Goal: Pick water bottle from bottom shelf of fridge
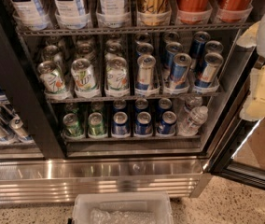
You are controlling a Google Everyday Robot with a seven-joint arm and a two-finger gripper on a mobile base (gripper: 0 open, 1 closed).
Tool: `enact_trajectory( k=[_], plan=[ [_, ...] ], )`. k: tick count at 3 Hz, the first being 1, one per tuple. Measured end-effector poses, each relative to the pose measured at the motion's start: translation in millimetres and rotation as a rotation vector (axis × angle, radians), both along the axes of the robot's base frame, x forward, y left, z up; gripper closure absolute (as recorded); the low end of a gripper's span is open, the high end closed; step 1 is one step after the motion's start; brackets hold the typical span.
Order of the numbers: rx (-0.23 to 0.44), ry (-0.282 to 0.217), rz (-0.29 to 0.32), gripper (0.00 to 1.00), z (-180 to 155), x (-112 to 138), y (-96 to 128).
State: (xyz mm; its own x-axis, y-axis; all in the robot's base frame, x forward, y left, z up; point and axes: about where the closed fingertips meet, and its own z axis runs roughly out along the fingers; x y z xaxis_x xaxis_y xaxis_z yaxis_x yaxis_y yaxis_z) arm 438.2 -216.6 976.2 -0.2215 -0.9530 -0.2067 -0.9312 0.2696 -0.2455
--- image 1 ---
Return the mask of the yellow foam gripper pad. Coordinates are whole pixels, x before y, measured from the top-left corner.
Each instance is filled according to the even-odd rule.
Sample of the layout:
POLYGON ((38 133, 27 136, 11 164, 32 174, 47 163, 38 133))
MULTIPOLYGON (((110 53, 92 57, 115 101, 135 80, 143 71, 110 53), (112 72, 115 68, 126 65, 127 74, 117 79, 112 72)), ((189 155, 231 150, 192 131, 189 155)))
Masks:
POLYGON ((250 94, 247 96, 240 118, 257 121, 265 118, 265 65, 250 73, 250 94))

